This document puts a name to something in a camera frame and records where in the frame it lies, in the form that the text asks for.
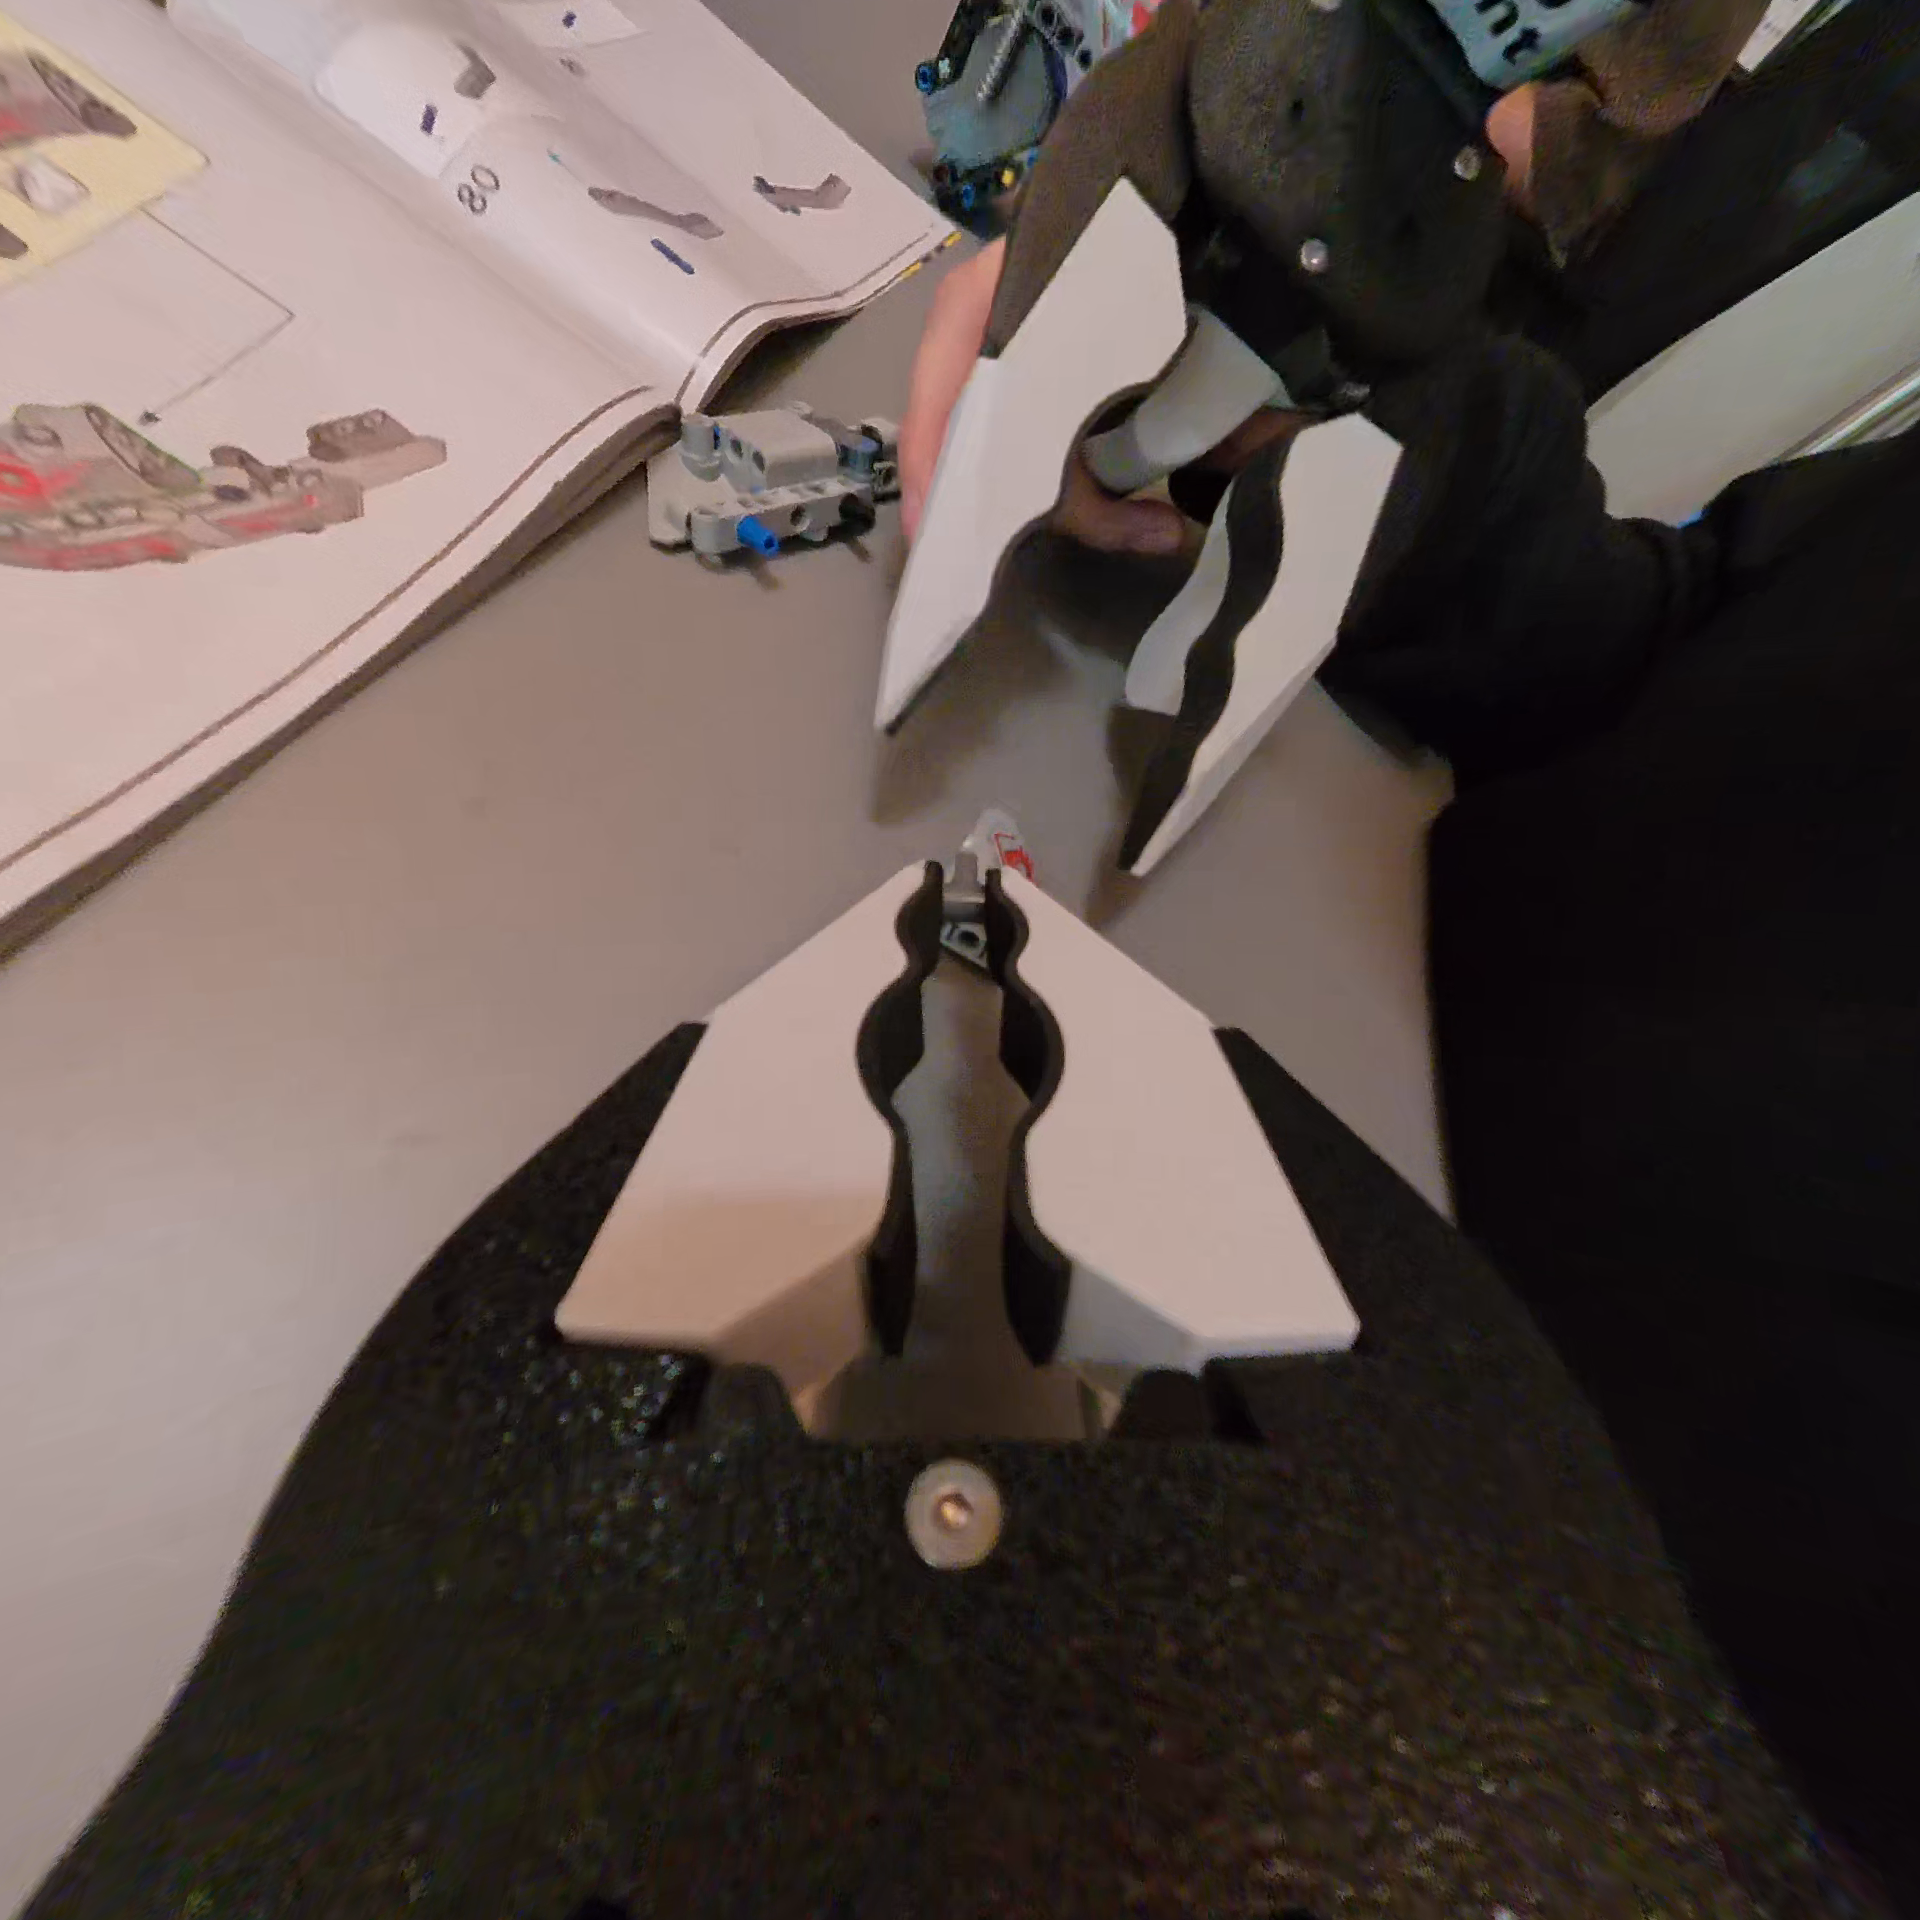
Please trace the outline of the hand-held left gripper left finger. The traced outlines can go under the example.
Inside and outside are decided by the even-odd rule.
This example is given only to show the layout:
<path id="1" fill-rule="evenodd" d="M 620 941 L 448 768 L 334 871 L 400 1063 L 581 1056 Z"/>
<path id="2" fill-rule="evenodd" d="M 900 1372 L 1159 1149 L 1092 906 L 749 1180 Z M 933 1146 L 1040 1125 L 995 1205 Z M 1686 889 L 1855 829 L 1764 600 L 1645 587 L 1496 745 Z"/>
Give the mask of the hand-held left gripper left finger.
<path id="1" fill-rule="evenodd" d="M 942 924 L 943 868 L 908 866 L 709 1016 L 565 1338 L 759 1365 L 795 1399 L 902 1353 L 920 1237 L 896 1093 Z"/>

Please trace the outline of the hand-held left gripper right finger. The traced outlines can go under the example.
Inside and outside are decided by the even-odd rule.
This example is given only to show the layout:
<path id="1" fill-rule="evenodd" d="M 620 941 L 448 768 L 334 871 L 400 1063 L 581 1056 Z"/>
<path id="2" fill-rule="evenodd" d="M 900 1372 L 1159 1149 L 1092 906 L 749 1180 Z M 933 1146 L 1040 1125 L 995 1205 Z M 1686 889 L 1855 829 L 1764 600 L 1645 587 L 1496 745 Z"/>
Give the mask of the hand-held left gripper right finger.
<path id="1" fill-rule="evenodd" d="M 1024 1095 L 1002 1299 L 1037 1367 L 1196 1377 L 1347 1353 L 1359 1319 L 1206 1016 L 1018 871 L 987 879 Z"/>

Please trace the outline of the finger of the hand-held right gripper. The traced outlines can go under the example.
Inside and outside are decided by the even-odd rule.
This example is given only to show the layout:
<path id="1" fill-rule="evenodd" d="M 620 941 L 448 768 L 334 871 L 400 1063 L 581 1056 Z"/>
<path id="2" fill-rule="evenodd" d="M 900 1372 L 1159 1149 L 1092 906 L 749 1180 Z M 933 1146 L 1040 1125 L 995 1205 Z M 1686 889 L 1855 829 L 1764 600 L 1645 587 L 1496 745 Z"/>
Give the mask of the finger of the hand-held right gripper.
<path id="1" fill-rule="evenodd" d="M 1327 658 L 1398 465 L 1397 439 L 1341 416 L 1235 475 L 1125 672 L 1125 705 L 1166 723 L 1119 839 L 1125 873 L 1164 861 Z"/>
<path id="2" fill-rule="evenodd" d="M 987 612 L 1002 563 L 1058 505 L 1092 421 L 1155 386 L 1187 336 L 1176 239 L 1118 180 L 951 409 L 880 651 L 878 732 L 900 730 Z"/>

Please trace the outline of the small grey brick piece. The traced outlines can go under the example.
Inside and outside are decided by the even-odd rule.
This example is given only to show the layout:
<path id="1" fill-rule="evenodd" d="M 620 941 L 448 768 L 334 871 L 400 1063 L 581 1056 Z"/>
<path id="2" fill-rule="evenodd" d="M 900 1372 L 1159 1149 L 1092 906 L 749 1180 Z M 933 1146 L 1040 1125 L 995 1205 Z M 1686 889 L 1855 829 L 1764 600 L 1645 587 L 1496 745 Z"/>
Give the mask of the small grey brick piece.
<path id="1" fill-rule="evenodd" d="M 1034 881 L 1024 833 L 1007 807 L 986 807 L 954 861 L 943 866 L 940 949 L 996 987 L 1018 977 L 1034 929 L 1007 875 Z"/>

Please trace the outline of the person's right forearm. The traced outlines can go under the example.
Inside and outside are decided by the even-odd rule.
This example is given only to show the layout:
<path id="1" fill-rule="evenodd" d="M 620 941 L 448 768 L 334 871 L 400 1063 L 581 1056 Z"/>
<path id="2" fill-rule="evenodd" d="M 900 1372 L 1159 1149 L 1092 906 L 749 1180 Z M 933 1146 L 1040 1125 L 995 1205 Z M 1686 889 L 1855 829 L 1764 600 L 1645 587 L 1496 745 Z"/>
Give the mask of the person's right forearm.
<path id="1" fill-rule="evenodd" d="M 1459 1217 L 1823 1826 L 1915 1914 L 1917 457 L 1606 511 L 1567 370 L 1383 389 L 1327 688 L 1438 755 Z"/>

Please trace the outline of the grey desk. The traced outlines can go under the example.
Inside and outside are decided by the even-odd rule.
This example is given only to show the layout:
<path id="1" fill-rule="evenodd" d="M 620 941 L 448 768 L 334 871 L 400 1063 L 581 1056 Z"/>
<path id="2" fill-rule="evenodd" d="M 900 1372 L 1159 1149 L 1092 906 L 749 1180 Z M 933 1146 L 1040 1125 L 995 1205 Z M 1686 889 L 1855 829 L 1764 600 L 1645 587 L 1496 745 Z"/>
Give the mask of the grey desk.
<path id="1" fill-rule="evenodd" d="M 162 1717 L 418 1266 L 669 1026 L 987 805 L 1450 1210 L 1443 773 L 1312 688 L 1125 883 L 1119 672 L 1181 567 L 1034 543 L 880 739 L 896 556 L 890 516 L 710 573 L 624 488 L 4 964 L 4 1916 Z"/>

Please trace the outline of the person's right hand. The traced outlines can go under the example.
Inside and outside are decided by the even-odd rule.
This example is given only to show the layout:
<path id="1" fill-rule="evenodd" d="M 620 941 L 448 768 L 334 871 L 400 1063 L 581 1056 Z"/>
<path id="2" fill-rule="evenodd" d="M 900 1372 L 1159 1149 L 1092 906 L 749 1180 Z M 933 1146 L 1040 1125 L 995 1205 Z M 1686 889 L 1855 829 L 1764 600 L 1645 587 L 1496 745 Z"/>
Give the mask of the person's right hand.
<path id="1" fill-rule="evenodd" d="M 992 240 L 942 277 L 931 299 L 898 424 L 902 539 L 917 543 L 954 405 L 970 385 L 996 298 L 1006 239 Z"/>

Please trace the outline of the small grey brick assembly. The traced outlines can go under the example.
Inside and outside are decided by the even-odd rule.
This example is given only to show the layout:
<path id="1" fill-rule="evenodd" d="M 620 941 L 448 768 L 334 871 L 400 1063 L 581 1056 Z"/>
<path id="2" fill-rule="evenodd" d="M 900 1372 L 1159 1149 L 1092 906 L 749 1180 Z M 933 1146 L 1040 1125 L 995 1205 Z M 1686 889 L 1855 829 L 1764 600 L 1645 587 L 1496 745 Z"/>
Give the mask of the small grey brick assembly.
<path id="1" fill-rule="evenodd" d="M 898 427 L 803 402 L 679 419 L 644 466 L 646 537 L 706 563 L 771 560 L 872 529 L 898 498 Z"/>

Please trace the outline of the large grey brick model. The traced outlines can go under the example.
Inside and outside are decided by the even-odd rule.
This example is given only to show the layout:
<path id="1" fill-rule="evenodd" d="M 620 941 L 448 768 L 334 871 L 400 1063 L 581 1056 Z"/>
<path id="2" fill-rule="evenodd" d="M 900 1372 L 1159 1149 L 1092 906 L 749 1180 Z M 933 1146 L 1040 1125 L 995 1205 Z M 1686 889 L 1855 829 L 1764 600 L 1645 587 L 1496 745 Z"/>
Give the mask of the large grey brick model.
<path id="1" fill-rule="evenodd" d="M 959 3 L 914 71 L 942 216 L 980 226 L 1020 192 L 1040 141 L 1091 68 L 1159 12 L 1157 3 Z"/>

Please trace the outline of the open instruction booklet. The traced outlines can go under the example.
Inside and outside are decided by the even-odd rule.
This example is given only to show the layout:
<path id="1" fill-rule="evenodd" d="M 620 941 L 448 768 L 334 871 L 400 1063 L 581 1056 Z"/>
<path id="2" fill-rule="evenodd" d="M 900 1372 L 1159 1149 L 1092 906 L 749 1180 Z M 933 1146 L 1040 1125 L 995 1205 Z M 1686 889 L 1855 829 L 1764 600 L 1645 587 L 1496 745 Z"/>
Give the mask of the open instruction booklet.
<path id="1" fill-rule="evenodd" d="M 702 4 L 4 4 L 4 956 L 954 240 Z"/>

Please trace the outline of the metal rail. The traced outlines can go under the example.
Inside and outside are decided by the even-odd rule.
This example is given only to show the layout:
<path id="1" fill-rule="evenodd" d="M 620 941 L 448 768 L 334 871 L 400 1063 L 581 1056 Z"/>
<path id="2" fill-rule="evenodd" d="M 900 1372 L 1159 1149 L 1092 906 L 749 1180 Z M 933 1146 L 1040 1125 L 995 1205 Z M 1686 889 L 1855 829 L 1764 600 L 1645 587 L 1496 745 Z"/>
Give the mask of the metal rail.
<path id="1" fill-rule="evenodd" d="M 1814 435 L 1798 441 L 1784 460 L 1896 439 L 1917 424 L 1917 362 L 1880 381 L 1871 393 L 1848 405 Z"/>

